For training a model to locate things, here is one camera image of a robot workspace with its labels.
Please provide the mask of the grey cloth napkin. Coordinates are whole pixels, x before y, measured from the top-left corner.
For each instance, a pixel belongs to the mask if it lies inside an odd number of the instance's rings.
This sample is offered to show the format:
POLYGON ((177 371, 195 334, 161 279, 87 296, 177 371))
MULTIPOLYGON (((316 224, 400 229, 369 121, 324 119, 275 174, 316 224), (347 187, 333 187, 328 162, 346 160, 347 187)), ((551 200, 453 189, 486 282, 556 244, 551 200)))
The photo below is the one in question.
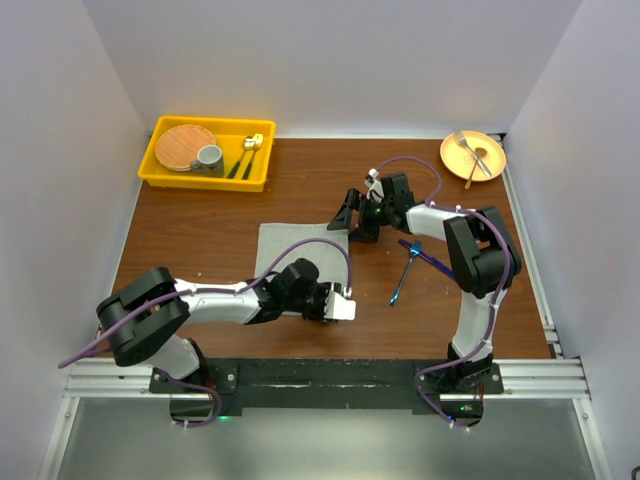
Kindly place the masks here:
MULTIPOLYGON (((326 224, 263 223, 258 230, 258 246, 254 275, 265 272, 273 261, 291 245, 309 238, 324 238, 349 252, 348 231, 328 231, 326 224)), ((335 282, 345 285, 348 266, 344 256, 334 246, 325 242, 311 242, 289 252, 271 271, 282 271, 299 258, 315 264, 319 270, 319 282, 335 282)))

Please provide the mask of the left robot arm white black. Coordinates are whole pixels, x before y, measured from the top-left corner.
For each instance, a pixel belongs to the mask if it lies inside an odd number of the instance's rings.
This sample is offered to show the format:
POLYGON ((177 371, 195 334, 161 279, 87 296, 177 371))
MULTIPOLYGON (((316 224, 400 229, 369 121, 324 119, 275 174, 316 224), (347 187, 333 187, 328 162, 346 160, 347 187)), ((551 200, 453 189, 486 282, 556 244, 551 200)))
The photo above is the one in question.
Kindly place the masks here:
POLYGON ((256 325, 285 313, 306 320, 355 318, 356 303, 339 283, 320 282, 316 265, 299 258, 261 280, 227 287, 175 279, 165 267, 154 268, 97 307, 103 330, 120 367, 147 364, 168 373, 185 392, 200 390, 207 368, 195 343, 177 335, 186 323, 230 322, 256 325))

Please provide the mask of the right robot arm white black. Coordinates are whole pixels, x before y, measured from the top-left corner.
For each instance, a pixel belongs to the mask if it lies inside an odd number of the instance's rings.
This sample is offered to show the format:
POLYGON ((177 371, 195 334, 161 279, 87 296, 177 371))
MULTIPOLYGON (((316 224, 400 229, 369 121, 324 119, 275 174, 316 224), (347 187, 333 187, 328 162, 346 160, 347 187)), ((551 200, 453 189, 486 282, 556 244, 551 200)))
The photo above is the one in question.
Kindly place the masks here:
POLYGON ((439 206, 415 199, 404 173, 365 177, 367 191, 350 189, 327 229, 347 230, 349 239, 373 243, 380 228, 391 226, 414 236, 446 243, 453 279, 462 291, 458 326, 445 369, 448 386, 469 392, 492 363, 493 335, 500 304, 522 268, 520 254, 494 207, 480 210, 439 206))

